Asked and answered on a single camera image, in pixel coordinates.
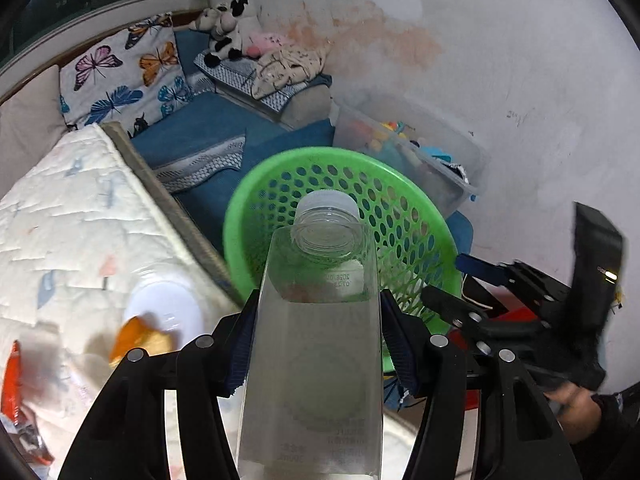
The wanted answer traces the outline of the person right hand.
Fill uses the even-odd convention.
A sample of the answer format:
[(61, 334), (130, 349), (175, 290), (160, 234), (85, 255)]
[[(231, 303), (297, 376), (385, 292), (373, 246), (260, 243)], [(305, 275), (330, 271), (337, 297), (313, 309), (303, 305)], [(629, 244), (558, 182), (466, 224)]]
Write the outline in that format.
[(566, 382), (555, 390), (546, 391), (544, 395), (559, 404), (556, 419), (568, 442), (585, 440), (598, 429), (602, 412), (589, 390)]

